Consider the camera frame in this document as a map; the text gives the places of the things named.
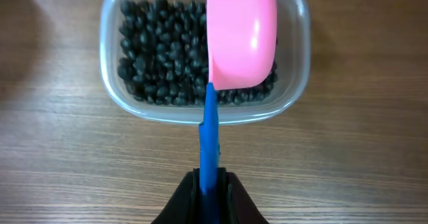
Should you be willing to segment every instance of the white container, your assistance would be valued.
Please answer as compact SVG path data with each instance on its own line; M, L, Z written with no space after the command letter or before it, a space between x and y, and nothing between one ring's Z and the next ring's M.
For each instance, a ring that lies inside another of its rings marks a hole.
M220 124L243 124L271 118L292 105L306 86L310 71L310 18L306 1L277 0L277 2L278 46L275 60L278 65L276 70L278 81L271 94L261 102L220 106ZM202 107L150 105L137 102L128 94L117 74L118 60L123 55L119 44L122 36L118 28L124 17L119 5L120 0L104 0L101 12L101 73L109 95L120 107L141 118L177 124L202 122Z

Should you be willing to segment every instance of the pink scoop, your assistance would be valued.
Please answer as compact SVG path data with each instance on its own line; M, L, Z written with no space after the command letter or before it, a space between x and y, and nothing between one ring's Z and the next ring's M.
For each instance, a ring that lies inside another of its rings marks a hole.
M250 88L268 76L276 48L276 0L207 0L209 81Z

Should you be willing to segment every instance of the wood grain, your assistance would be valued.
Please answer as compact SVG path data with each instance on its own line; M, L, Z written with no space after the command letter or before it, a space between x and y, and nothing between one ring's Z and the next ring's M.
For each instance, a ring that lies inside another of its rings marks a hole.
M150 223L198 165L195 127L107 95L101 4L0 0L0 223ZM270 223L428 223L428 0L308 4L303 96L221 164Z

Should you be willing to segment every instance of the clear plastic container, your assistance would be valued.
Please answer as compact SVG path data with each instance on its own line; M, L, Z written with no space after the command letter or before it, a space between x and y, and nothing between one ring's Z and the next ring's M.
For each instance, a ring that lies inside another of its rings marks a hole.
M278 81L271 94L262 102L250 102L240 106L220 106L220 124L243 124L271 118L290 107L306 86L310 71L308 6L305 0L277 0L277 2L278 46L275 59L278 65L276 70ZM202 107L150 105L137 102L127 93L123 81L116 72L118 59L122 57L119 45L122 36L118 28L124 19L119 4L120 0L104 0L102 6L100 61L102 79L109 95L120 107L141 118L177 124L202 122Z

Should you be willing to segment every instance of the pink spoon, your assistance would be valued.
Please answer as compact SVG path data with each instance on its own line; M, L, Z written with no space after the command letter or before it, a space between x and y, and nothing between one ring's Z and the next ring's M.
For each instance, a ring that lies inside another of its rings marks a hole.
M276 0L207 0L209 81L216 90L250 88L274 62Z

